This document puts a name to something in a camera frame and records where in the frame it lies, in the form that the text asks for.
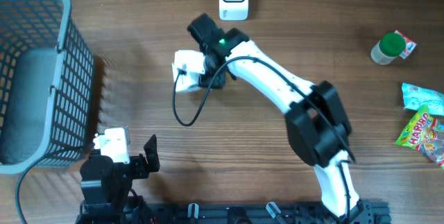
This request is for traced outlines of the green lid white jar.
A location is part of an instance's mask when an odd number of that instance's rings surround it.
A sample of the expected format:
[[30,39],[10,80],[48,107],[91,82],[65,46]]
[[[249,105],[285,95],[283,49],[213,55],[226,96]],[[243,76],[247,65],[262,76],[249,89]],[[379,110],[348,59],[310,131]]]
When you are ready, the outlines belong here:
[[387,65],[396,59],[406,47],[404,38],[397,33],[387,33],[372,48],[370,56],[372,60],[380,65]]

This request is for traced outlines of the white blue cardboard box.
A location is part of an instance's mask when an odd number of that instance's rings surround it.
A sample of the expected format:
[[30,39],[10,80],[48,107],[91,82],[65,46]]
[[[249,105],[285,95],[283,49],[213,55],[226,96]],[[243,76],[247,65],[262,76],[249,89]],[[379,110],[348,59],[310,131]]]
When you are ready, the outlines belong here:
[[195,92],[201,89],[199,85],[200,74],[186,73],[180,74],[176,78],[176,93]]

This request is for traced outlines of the Haribo gummy candy bag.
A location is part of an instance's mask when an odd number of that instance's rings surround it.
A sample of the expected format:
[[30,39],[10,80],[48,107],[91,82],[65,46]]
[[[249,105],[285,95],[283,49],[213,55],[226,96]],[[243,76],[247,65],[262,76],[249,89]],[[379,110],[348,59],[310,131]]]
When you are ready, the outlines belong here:
[[426,105],[419,107],[395,144],[421,152],[443,169],[443,120],[433,117]]

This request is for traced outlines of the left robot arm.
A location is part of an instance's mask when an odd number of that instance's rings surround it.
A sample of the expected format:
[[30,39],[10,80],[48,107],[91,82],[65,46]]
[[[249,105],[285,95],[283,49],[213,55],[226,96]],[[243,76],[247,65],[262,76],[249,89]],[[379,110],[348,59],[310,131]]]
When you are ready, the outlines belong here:
[[160,170],[157,137],[144,144],[144,154],[131,156],[129,163],[113,162],[94,151],[80,168],[81,190],[77,223],[146,223],[157,222],[144,198],[133,189],[133,181],[146,179]]

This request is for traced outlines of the light blue tissue pack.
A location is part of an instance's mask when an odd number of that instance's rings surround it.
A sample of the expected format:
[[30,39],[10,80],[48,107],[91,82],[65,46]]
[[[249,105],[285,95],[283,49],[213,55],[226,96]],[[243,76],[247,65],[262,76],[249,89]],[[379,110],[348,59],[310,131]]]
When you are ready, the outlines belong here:
[[402,84],[404,108],[418,110],[426,105],[430,114],[443,116],[443,94],[408,83]]

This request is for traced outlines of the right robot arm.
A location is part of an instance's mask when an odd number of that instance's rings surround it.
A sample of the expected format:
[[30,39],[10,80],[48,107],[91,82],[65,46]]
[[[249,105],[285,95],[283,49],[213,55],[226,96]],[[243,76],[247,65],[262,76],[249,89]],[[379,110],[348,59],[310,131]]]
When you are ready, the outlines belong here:
[[359,215],[361,199],[355,191],[349,164],[356,161],[348,137],[352,127],[335,87],[324,80],[314,84],[268,57],[237,28],[224,31],[203,13],[187,30],[204,55],[209,81],[229,74],[241,78],[267,97],[283,113],[288,142],[294,153],[314,168],[321,202],[340,223]]

